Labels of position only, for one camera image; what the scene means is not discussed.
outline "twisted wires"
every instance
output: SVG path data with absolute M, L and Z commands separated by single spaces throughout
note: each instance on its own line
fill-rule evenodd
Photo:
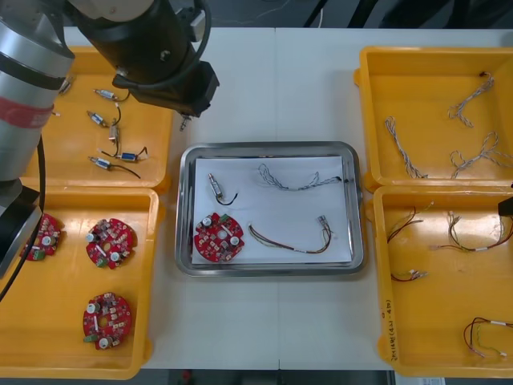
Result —
M 393 116 L 389 116 L 388 118 L 386 118 L 385 125 L 386 125 L 386 129 L 388 130 L 388 132 L 394 138 L 395 145 L 397 146 L 399 152 L 402 155 L 402 159 L 404 160 L 404 165 L 405 165 L 406 172 L 408 173 L 408 175 L 411 178 L 427 178 L 427 174 L 422 174 L 418 170 L 418 168 L 416 168 L 414 166 L 414 164 L 411 163 L 410 157 L 408 156 L 408 154 L 406 153 L 404 148 L 402 148 L 401 144 L 399 143 L 398 134 L 395 131 L 395 118 Z
M 449 230 L 448 230 L 448 234 L 449 234 L 450 240 L 454 243 L 453 245 L 433 245 L 430 248 L 433 249 L 433 250 L 438 250 L 438 249 L 458 249 L 458 250 L 467 251 L 467 252 L 486 251 L 486 250 L 493 249 L 494 247 L 497 247 L 497 246 L 500 246 L 500 245 L 506 243 L 513 236 L 513 218 L 510 217 L 510 219 L 511 219 L 511 227 L 510 227 L 510 229 L 507 232 L 503 231 L 502 218 L 499 218 L 499 220 L 501 221 L 501 234 L 500 234 L 499 239 L 497 240 L 497 242 L 495 242 L 495 243 L 493 243 L 493 244 L 491 244 L 489 246 L 484 246 L 484 247 L 477 247 L 477 248 L 476 247 L 466 247 L 458 239 L 458 234 L 456 233 L 456 229 L 455 229 L 455 226 L 458 224 L 458 222 L 461 219 L 462 219 L 461 217 L 455 217 L 454 213 L 452 211 L 449 212 Z
M 342 182 L 342 178 L 340 178 L 339 176 L 334 176 L 332 178 L 319 181 L 319 179 L 320 179 L 319 172 L 316 172 L 315 175 L 313 176 L 312 181 L 310 183 L 308 183 L 306 186 L 303 186 L 300 188 L 290 188 L 290 187 L 284 186 L 277 178 L 275 178 L 273 176 L 273 174 L 271 174 L 271 172 L 269 171 L 269 168 L 267 167 L 266 164 L 262 163 L 258 167 L 258 172 L 260 173 L 262 179 L 267 184 L 274 186 L 280 190 L 285 190 L 285 191 L 304 191 L 304 190 L 308 190 L 310 188 L 322 186 L 324 184 L 332 184 L 332 183 Z
M 268 246 L 268 247 L 277 247 L 280 249 L 287 249 L 290 251 L 294 251 L 296 253 L 304 253 L 304 254 L 320 254 L 324 253 L 331 243 L 331 237 L 332 237 L 332 231 L 329 227 L 328 221 L 326 220 L 325 216 L 320 216 L 318 219 L 319 223 L 322 226 L 322 238 L 324 240 L 324 245 L 318 249 L 318 250 L 302 250 L 302 249 L 296 249 L 295 247 L 284 245 L 280 242 L 273 241 L 267 237 L 264 237 L 262 234 L 258 233 L 252 225 L 248 226 L 249 233 L 252 237 L 254 237 L 257 241 L 259 241 L 262 245 Z
M 469 121 L 468 118 L 463 116 L 463 109 L 465 106 L 475 97 L 481 95 L 483 92 L 486 92 L 490 90 L 494 85 L 494 77 L 491 75 L 490 72 L 481 72 L 479 74 L 480 77 L 487 76 L 487 81 L 483 84 L 481 84 L 477 90 L 474 91 L 472 95 L 470 95 L 468 98 L 463 100 L 461 103 L 456 104 L 454 106 L 449 107 L 447 110 L 447 115 L 451 118 L 459 118 L 467 127 L 473 128 L 474 125 L 472 122 Z
M 488 141 L 492 137 L 494 138 L 494 143 L 491 145 L 490 148 L 487 149 Z M 456 170 L 453 172 L 451 179 L 455 179 L 461 171 L 463 171 L 466 168 L 469 168 L 475 161 L 477 161 L 481 158 L 491 160 L 492 162 L 494 162 L 495 164 L 497 164 L 500 167 L 513 167 L 513 160 L 512 160 L 513 156 L 504 154 L 502 152 L 495 151 L 497 144 L 499 144 L 499 136 L 497 135 L 497 132 L 492 131 L 484 139 L 483 146 L 481 146 L 481 152 L 477 156 L 473 157 L 472 159 L 465 160 L 465 158 L 463 158 L 463 155 L 460 151 L 458 151 L 458 150 L 453 151 L 450 154 L 450 162 L 453 164 L 453 166 L 456 167 Z M 454 158 L 455 155 L 459 156 L 461 164 L 457 163 L 456 159 Z M 503 163 L 499 160 L 496 160 L 493 156 L 502 156 L 504 158 L 511 160 L 511 163 L 509 163 L 509 164 Z
M 502 357 L 507 357 L 507 354 L 505 352 L 500 351 L 499 349 L 496 349 L 496 348 L 494 348 L 492 346 L 484 346 L 481 343 L 481 326 L 485 325 L 485 324 L 497 325 L 497 326 L 505 326 L 505 327 L 510 327 L 510 328 L 513 327 L 513 323 L 500 322 L 500 321 L 492 321 L 490 319 L 483 318 L 483 317 L 475 317 L 472 320 L 472 322 L 469 323 L 467 326 L 465 326 L 465 329 L 463 329 L 463 340 L 465 341 L 465 344 L 467 345 L 467 347 L 471 351 L 473 351 L 477 355 L 480 355 L 483 358 L 486 357 L 486 355 L 482 351 L 476 349 L 476 347 L 474 345 L 474 325 L 477 325 L 477 334 L 476 334 L 477 338 L 476 338 L 476 341 L 477 341 L 478 347 L 481 348 L 481 349 L 492 350 L 492 351 L 494 351 L 495 353 L 499 354 Z M 467 331 L 469 330 L 469 328 L 470 328 L 470 333 L 469 333 L 469 338 L 467 339 Z

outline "stainless steel tray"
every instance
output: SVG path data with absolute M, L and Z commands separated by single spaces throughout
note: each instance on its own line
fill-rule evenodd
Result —
M 197 159 L 340 156 L 343 162 L 345 206 L 348 219 L 350 262 L 286 264 L 192 264 L 195 176 Z M 198 144 L 188 148 L 180 163 L 176 215 L 175 260 L 193 277 L 353 274 L 364 266 L 362 191 L 354 149 L 343 142 L 253 142 Z

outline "table surface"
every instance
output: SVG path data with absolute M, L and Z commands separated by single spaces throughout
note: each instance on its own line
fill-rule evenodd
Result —
M 68 45 L 88 44 L 66 28 Z M 220 81 L 212 106 L 178 132 L 170 168 L 197 143 L 341 140 L 366 155 L 353 71 L 374 46 L 513 46 L 513 30 L 216 28 L 204 53 Z M 175 266 L 176 178 L 156 247 L 145 368 L 385 370 L 378 357 L 372 231 L 351 277 L 190 278 Z

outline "round circuit board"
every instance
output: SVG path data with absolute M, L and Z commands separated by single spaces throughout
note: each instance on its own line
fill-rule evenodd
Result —
M 95 265 L 115 269 L 130 255 L 135 233 L 120 220 L 102 219 L 86 235 L 86 241 L 87 255 Z
M 57 251 L 59 237 L 61 236 L 61 225 L 51 215 L 43 214 L 39 225 L 38 236 L 35 238 L 32 250 L 27 255 L 27 261 L 42 261 L 46 255 L 54 255 Z M 20 253 L 25 252 L 26 245 Z
M 94 342 L 96 350 L 118 346 L 130 328 L 130 306 L 114 293 L 94 297 L 83 312 L 83 341 Z
M 210 262 L 229 262 L 244 247 L 244 232 L 235 219 L 213 213 L 197 226 L 194 245 L 201 256 Z

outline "colored wire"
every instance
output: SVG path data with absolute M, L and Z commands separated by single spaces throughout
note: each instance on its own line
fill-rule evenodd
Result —
M 486 150 L 487 145 L 488 145 L 488 140 L 491 137 L 494 137 L 495 141 L 491 145 L 491 147 Z M 497 144 L 499 144 L 499 136 L 497 135 L 497 132 L 492 131 L 484 139 L 483 146 L 481 146 L 481 152 L 477 156 L 473 157 L 472 159 L 465 160 L 465 158 L 463 158 L 463 155 L 462 155 L 462 153 L 460 151 L 458 151 L 458 150 L 453 151 L 450 154 L 450 162 L 452 163 L 453 166 L 456 167 L 456 170 L 453 172 L 453 174 L 452 174 L 452 176 L 450 178 L 451 179 L 455 179 L 461 171 L 463 171 L 465 168 L 469 168 L 475 161 L 477 161 L 477 160 L 479 160 L 481 158 L 488 159 L 488 160 L 494 162 L 495 164 L 497 164 L 500 167 L 513 167 L 513 156 L 509 155 L 509 154 L 504 154 L 502 152 L 495 151 L 495 148 L 497 147 Z M 459 156 L 461 164 L 458 164 L 456 162 L 456 160 L 454 159 L 455 155 Z M 493 156 L 502 156 L 504 158 L 507 158 L 507 160 L 509 160 L 510 163 L 509 164 L 508 163 L 503 163 L 503 162 L 495 159 Z
M 44 209 L 45 209 L 45 197 L 46 197 L 46 165 L 45 165 L 45 150 L 42 145 L 42 136 L 39 138 L 39 143 L 38 143 L 38 165 L 39 165 L 39 208 L 41 209 L 41 213 L 43 213 Z M 16 279 L 20 270 L 22 269 L 23 265 L 25 264 L 25 261 L 26 261 L 27 257 L 29 256 L 29 253 L 32 250 L 32 247 L 34 247 L 35 240 L 38 237 L 40 225 L 41 225 L 41 218 L 39 218 L 38 224 L 35 226 L 34 231 L 30 235 L 29 241 L 26 244 L 25 251 L 23 251 L 22 257 L 19 260 L 19 263 L 16 266 L 16 269 L 14 270 L 14 272 L 12 273 L 12 275 L 9 278 L 9 281 L 7 281 L 6 285 L 2 289 L 2 292 L 0 293 L 0 302 L 4 299 L 7 292 L 9 291 L 10 287 L 13 285 L 14 280 Z
M 238 196 L 239 196 L 239 193 L 237 192 L 237 193 L 235 194 L 235 196 L 233 197 L 233 199 L 232 199 L 229 203 L 223 203 L 223 202 L 219 199 L 219 197 L 218 197 L 218 196 L 216 196 L 216 201 L 217 201 L 217 203 L 219 203 L 220 205 L 223 205 L 223 206 L 229 206 L 229 205 L 231 205 L 231 204 L 234 202 L 234 200 L 235 200 Z
M 110 167 L 111 167 L 111 168 L 114 168 L 114 167 L 121 168 L 121 169 L 123 169 L 123 170 L 125 170 L 125 171 L 128 171 L 130 174 L 133 174 L 133 175 L 137 176 L 139 179 L 141 179 L 141 177 L 139 176 L 139 174 L 138 174 L 137 172 L 132 171 L 132 170 L 130 170 L 129 168 L 127 168 L 127 167 L 125 167 L 125 166 L 122 166 L 121 164 L 111 164 L 111 166 L 110 166 Z
M 512 223 L 511 223 L 511 227 L 510 227 L 509 231 L 507 232 L 506 236 L 504 236 L 503 232 L 501 231 L 501 235 L 499 236 L 499 239 L 497 240 L 496 243 L 493 243 L 489 246 L 484 246 L 484 247 L 466 247 L 466 246 L 462 245 L 462 243 L 459 241 L 458 234 L 456 233 L 456 229 L 454 228 L 461 219 L 462 219 L 461 217 L 455 217 L 453 212 L 449 212 L 448 235 L 449 235 L 450 240 L 454 243 L 454 245 L 433 245 L 433 246 L 431 246 L 431 249 L 433 249 L 433 250 L 459 249 L 459 250 L 467 251 L 467 252 L 486 251 L 486 250 L 493 249 L 494 247 L 497 247 L 497 246 L 500 246 L 500 245 L 506 243 L 507 241 L 510 240 L 511 237 L 513 237 L 513 218 L 510 217 Z
M 483 324 L 491 324 L 491 325 L 497 325 L 497 326 L 506 326 L 506 327 L 510 327 L 510 328 L 513 328 L 513 323 L 507 323 L 507 322 L 498 322 L 498 321 L 492 321 L 490 319 L 487 319 L 487 318 L 483 318 L 483 317 L 475 317 L 471 323 L 469 323 L 467 326 L 465 326 L 465 329 L 463 329 L 463 340 L 465 341 L 465 344 L 467 345 L 467 347 L 475 352 L 477 355 L 480 355 L 481 357 L 485 358 L 486 355 L 479 351 L 478 349 L 476 349 L 474 347 L 474 325 L 477 325 L 478 328 L 477 328 L 477 344 L 479 347 L 483 348 L 483 349 L 490 349 L 490 350 L 493 350 L 497 353 L 499 353 L 499 355 L 503 356 L 503 357 L 506 357 L 507 354 L 492 347 L 492 346 L 483 346 L 480 342 L 480 339 L 481 339 L 481 335 L 480 335 L 480 327 L 481 325 Z M 467 339 L 467 331 L 469 330 L 469 328 L 471 329 L 470 331 L 470 335 L 469 335 L 469 339 L 470 341 Z
M 319 181 L 319 172 L 316 172 L 315 175 L 313 176 L 312 181 L 310 183 L 308 183 L 306 186 L 303 186 L 300 188 L 290 188 L 290 187 L 282 185 L 281 182 L 271 174 L 267 165 L 262 163 L 260 166 L 258 166 L 258 172 L 260 173 L 262 179 L 267 184 L 274 186 L 280 190 L 285 190 L 285 191 L 304 191 L 304 190 L 308 190 L 310 188 L 322 186 L 324 184 L 332 184 L 332 183 L 342 182 L 342 178 L 340 178 L 339 176 L 334 176 L 332 178 L 329 178 L 329 179 L 326 179 L 323 181 Z
M 322 246 L 319 250 L 301 250 L 301 249 L 296 249 L 292 246 L 289 246 L 289 245 L 284 245 L 282 243 L 279 243 L 279 242 L 276 242 L 276 241 L 272 241 L 270 240 L 269 238 L 267 237 L 264 237 L 262 234 L 258 233 L 253 227 L 252 225 L 249 225 L 248 226 L 248 229 L 249 229 L 249 233 L 251 234 L 252 237 L 254 237 L 257 241 L 259 241 L 262 245 L 265 245 L 265 246 L 268 246 L 268 247 L 278 247 L 278 248 L 281 248 L 281 249 L 287 249 L 287 250 L 290 250 L 290 251 L 294 251 L 296 253 L 305 253 L 305 254 L 320 254 L 320 253 L 324 253 L 328 247 L 329 247 L 329 244 L 331 243 L 331 228 L 329 227 L 328 225 L 328 221 L 325 219 L 324 216 L 322 217 L 319 217 L 318 220 L 321 222 L 321 226 L 322 226 L 322 237 L 324 239 L 324 246 Z
M 404 148 L 401 147 L 401 144 L 399 143 L 398 134 L 395 131 L 395 118 L 393 116 L 389 116 L 385 120 L 385 126 L 388 132 L 392 135 L 394 138 L 395 145 L 397 146 L 399 152 L 402 155 L 402 159 L 404 160 L 404 165 L 406 168 L 406 172 L 410 176 L 410 178 L 427 178 L 427 174 L 422 174 L 418 168 L 414 166 L 414 164 L 411 162 L 410 157 L 404 150 Z
M 463 116 L 463 109 L 465 106 L 470 102 L 473 98 L 481 95 L 483 92 L 489 91 L 493 85 L 494 85 L 494 77 L 491 75 L 490 72 L 481 72 L 479 74 L 480 77 L 487 76 L 488 80 L 481 84 L 477 90 L 474 91 L 472 95 L 470 95 L 468 98 L 463 100 L 461 103 L 456 104 L 455 106 L 449 107 L 447 110 L 447 115 L 451 118 L 459 118 L 467 127 L 473 128 L 474 125 L 472 122 L 469 121 L 465 116 Z

